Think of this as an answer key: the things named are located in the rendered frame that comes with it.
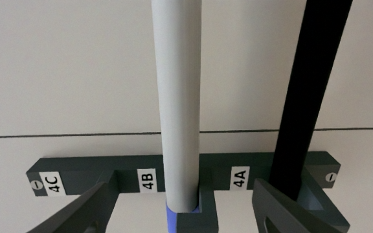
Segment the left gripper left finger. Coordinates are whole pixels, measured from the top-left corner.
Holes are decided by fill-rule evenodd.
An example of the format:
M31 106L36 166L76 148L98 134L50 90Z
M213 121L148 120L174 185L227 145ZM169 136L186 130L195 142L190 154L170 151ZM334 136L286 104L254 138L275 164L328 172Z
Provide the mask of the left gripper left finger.
M110 211L107 182L100 182L26 233L106 233Z

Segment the black bar with red end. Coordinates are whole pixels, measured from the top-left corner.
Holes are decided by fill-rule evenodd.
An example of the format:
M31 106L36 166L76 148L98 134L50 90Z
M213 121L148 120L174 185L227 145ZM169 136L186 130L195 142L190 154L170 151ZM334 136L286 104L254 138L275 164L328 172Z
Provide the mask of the black bar with red end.
M292 200L352 1L306 1L268 182Z

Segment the grey metal bar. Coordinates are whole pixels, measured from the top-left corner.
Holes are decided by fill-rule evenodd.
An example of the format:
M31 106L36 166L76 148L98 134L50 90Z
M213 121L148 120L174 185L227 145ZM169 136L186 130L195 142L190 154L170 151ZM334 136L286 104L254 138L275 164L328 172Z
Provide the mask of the grey metal bar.
M202 0L152 0L168 232L199 212Z

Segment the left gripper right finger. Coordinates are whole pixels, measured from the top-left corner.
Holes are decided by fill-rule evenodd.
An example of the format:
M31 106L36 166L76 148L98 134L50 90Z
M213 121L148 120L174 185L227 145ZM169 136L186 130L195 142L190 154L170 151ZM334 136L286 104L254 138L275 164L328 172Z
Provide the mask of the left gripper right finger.
M343 233L263 179L254 180L252 205L258 233Z

